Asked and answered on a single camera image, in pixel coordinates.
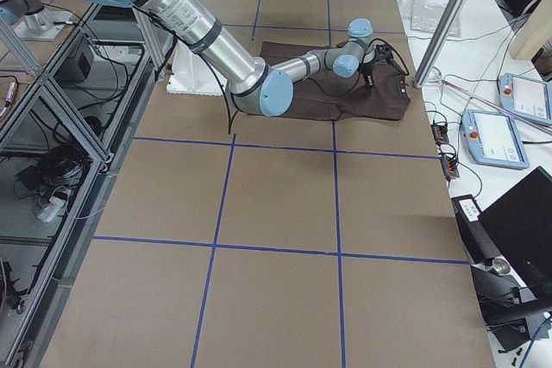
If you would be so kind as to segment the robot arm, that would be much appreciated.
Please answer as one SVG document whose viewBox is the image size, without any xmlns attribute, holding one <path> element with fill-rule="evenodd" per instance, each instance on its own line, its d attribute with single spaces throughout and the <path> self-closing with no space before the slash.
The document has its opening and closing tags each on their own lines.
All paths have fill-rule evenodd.
<svg viewBox="0 0 552 368">
<path fill-rule="evenodd" d="M 371 22 L 353 20 L 342 47 L 312 50 L 276 66 L 252 56 L 200 0 L 86 0 L 135 7 L 174 33 L 188 49 L 214 66 L 227 81 L 226 97 L 252 115 L 280 116 L 291 106 L 294 85 L 320 71 L 350 78 L 374 62 Z"/>
</svg>

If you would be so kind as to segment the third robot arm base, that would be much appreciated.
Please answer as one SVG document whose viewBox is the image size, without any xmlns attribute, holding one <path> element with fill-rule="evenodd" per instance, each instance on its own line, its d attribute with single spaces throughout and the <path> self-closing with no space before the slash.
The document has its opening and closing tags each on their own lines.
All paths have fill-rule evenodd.
<svg viewBox="0 0 552 368">
<path fill-rule="evenodd" d="M 1 0 L 1 17 L 22 40 L 53 41 L 73 13 L 50 10 L 41 0 Z"/>
</svg>

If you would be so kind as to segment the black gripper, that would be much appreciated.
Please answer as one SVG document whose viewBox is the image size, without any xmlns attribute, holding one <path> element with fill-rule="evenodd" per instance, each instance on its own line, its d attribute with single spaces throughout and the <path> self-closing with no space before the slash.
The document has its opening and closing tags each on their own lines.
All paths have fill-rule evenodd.
<svg viewBox="0 0 552 368">
<path fill-rule="evenodd" d="M 361 75 L 363 76 L 365 80 L 366 87 L 370 87 L 374 85 L 373 82 L 373 71 L 376 64 L 376 58 L 373 58 L 369 61 L 365 61 L 361 64 Z"/>
</svg>

